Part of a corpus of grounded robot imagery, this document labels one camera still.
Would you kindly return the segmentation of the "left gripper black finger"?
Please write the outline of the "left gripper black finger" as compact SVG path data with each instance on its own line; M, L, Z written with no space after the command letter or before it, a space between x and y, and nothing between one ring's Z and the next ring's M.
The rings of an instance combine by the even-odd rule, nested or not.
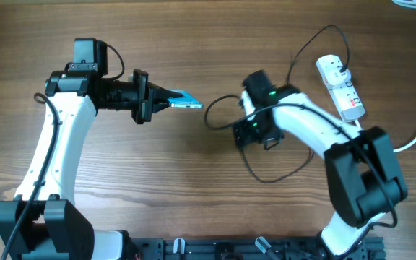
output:
M167 100L154 100L151 105L152 114L158 113L170 107L170 102Z
M164 88L162 88L162 87L160 87L156 84L153 84L151 82L148 82L147 86L148 86L149 90L152 91L152 94L150 94L150 96L152 96L155 99L167 100L167 99L170 99L170 98L182 98L183 97L183 95L179 92L164 89Z

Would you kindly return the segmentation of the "blue Galaxy smartphone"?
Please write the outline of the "blue Galaxy smartphone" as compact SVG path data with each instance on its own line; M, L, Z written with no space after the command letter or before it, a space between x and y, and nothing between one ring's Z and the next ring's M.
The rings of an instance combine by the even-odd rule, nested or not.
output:
M187 109L203 109L204 105L197 100L192 95L188 94L184 90L174 90L179 94L182 94L182 97L172 97L168 101L172 108L187 108Z

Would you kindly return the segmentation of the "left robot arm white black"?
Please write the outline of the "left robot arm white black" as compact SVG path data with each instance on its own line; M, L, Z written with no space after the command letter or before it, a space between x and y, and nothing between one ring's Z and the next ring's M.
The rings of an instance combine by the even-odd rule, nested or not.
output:
M85 137L99 110L129 111L137 124L170 106L178 93L134 70L124 82L108 77L110 46L77 38L74 58L36 93L45 120L31 165L10 201L0 201L3 258L141 259L124 230L95 230L75 207L74 187Z

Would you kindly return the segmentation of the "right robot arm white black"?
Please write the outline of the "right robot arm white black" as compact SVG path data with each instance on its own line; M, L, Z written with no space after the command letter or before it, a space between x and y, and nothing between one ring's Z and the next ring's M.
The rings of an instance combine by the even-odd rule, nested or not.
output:
M375 226L397 225L395 206L407 198L407 184L383 129L345 123L298 88L275 87L263 70L243 80L240 104L246 117L232 125L240 151L254 142L269 150L290 133L324 160L335 213L319 239L332 258L351 254Z

